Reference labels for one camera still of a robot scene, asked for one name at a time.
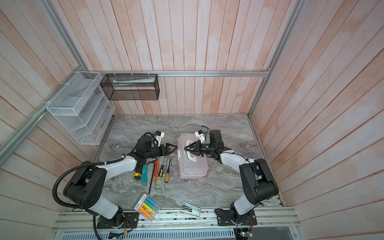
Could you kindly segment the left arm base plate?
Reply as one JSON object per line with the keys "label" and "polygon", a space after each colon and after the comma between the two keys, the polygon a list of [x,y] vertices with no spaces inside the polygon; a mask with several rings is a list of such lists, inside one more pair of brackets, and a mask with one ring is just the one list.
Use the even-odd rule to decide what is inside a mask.
{"label": "left arm base plate", "polygon": [[128,228],[135,229],[138,225],[139,213],[137,212],[122,212],[118,211],[112,219],[106,219],[100,216],[97,223],[98,229],[120,229]]}

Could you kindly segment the pink plastic tool box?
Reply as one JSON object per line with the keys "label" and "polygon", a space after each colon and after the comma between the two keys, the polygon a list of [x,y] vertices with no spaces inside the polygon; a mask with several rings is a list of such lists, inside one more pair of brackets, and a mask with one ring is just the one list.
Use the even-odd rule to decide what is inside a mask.
{"label": "pink plastic tool box", "polygon": [[178,138],[178,161],[180,178],[184,180],[201,179],[207,175],[209,166],[207,157],[190,155],[185,151],[187,141],[196,142],[195,134],[181,134]]}

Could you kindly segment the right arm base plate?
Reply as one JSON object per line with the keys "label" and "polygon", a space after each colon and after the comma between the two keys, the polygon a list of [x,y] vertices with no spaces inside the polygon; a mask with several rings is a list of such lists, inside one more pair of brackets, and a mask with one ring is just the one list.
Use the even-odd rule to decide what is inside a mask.
{"label": "right arm base plate", "polygon": [[217,222],[219,226],[247,225],[252,227],[258,224],[253,210],[244,215],[237,214],[235,209],[215,209],[214,212],[217,215]]}

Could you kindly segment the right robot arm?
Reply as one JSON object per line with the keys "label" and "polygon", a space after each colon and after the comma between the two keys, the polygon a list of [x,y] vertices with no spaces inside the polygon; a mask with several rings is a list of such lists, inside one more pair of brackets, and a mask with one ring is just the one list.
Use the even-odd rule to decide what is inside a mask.
{"label": "right robot arm", "polygon": [[233,220],[247,215],[262,201],[279,194],[278,184],[266,160],[250,159],[235,153],[224,145],[219,130],[209,131],[209,137],[208,144],[197,140],[187,144],[185,151],[195,156],[212,158],[240,173],[244,193],[231,204],[228,211]]}

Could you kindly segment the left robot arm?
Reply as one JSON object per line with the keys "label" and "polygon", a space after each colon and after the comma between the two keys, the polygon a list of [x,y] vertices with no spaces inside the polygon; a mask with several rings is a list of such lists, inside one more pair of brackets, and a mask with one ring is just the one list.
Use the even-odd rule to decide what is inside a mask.
{"label": "left robot arm", "polygon": [[134,171],[136,179],[141,178],[143,166],[148,159],[166,157],[178,147],[173,144],[159,144],[155,135],[146,133],[141,136],[135,147],[128,154],[108,162],[83,162],[80,166],[65,172],[55,183],[70,173],[74,173],[64,188],[63,195],[74,202],[71,208],[83,209],[86,212],[115,221],[119,226],[123,221],[123,209],[102,196],[105,181],[120,174]]}

